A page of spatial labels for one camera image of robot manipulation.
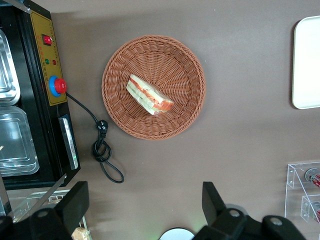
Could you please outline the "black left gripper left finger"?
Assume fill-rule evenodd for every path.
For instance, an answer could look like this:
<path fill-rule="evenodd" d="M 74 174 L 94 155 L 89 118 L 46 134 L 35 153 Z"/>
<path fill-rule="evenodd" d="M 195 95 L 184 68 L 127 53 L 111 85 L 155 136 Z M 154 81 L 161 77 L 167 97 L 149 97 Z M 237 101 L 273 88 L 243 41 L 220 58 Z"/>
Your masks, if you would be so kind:
<path fill-rule="evenodd" d="M 13 222 L 10 216 L 0 217 L 2 240 L 71 240 L 72 233 L 89 209 L 89 186 L 77 182 L 54 207 L 42 207 L 26 219 Z"/>

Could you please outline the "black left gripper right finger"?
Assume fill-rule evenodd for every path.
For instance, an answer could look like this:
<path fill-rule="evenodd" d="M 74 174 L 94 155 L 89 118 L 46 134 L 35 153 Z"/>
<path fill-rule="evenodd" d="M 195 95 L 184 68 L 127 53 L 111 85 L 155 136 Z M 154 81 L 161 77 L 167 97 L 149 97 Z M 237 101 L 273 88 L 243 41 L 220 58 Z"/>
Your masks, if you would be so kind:
<path fill-rule="evenodd" d="M 267 215 L 261 222 L 242 210 L 227 207 L 212 182 L 202 184 L 202 210 L 207 221 L 195 240 L 304 240 L 288 219 Z"/>

